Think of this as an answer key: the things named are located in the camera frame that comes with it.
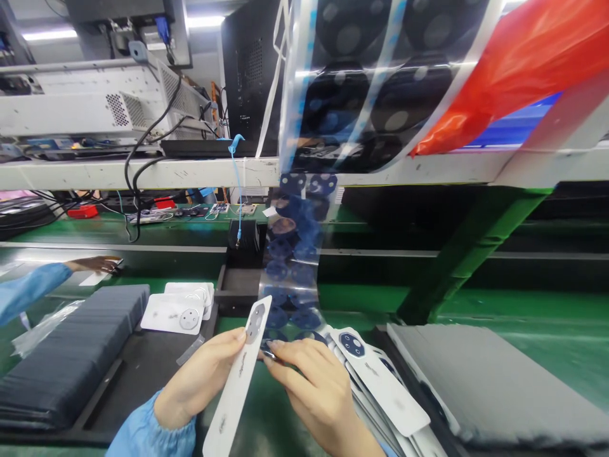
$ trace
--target green shelf support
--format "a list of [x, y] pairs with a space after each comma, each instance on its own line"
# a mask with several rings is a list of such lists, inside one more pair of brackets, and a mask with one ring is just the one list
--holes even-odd
[[398, 309], [408, 325], [434, 322], [449, 300], [554, 189], [489, 187]]

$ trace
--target white sticker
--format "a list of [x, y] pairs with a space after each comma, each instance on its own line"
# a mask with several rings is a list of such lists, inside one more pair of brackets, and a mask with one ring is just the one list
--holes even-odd
[[213, 282], [168, 282], [165, 284], [165, 293], [181, 293], [186, 294], [187, 298], [200, 298], [205, 305], [202, 320], [208, 321], [211, 317], [214, 304]]
[[[116, 265], [120, 265], [122, 263], [122, 259], [116, 261]], [[106, 279], [110, 273], [106, 272], [93, 272], [87, 279], [82, 281], [79, 286], [97, 286], [101, 281]]]
[[205, 436], [204, 457], [228, 457], [230, 454], [252, 380], [271, 301], [272, 297], [269, 295], [252, 306], [246, 324], [246, 345], [237, 354], [228, 374], [214, 418]]
[[182, 294], [152, 294], [140, 326], [147, 330], [198, 334], [205, 305]]
[[277, 214], [277, 210], [274, 206], [269, 206], [262, 212], [262, 214], [264, 214], [266, 217], [275, 216]]
[[398, 432], [409, 437], [429, 425], [425, 410], [391, 374], [359, 333], [352, 328], [344, 328], [333, 329], [330, 335]]

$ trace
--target stack of white cards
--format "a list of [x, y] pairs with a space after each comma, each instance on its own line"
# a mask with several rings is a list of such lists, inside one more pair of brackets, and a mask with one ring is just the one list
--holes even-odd
[[382, 350], [366, 344], [352, 328], [328, 326], [324, 336], [349, 372], [357, 414], [379, 442], [398, 456], [446, 456], [429, 427], [429, 416]]
[[150, 295], [140, 326], [147, 330], [198, 334], [202, 322], [211, 317], [213, 304], [211, 282], [168, 282], [165, 293]]

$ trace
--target plastic bag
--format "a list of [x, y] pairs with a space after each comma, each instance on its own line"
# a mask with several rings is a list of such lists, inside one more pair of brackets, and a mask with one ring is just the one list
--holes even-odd
[[26, 358], [30, 353], [43, 341], [55, 328], [72, 312], [76, 311], [84, 300], [76, 300], [69, 303], [54, 314], [46, 316], [36, 327], [28, 330], [24, 334], [17, 336], [13, 340], [15, 351], [12, 355], [19, 355], [22, 359]]
[[609, 68], [607, 0], [528, 0], [504, 16], [478, 65], [411, 152], [450, 152], [488, 125]]

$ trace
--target gray mat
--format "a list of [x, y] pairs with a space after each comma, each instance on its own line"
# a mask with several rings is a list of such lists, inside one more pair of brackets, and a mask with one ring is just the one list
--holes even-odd
[[535, 449], [609, 444], [609, 416], [491, 330], [395, 324], [387, 330], [462, 441]]

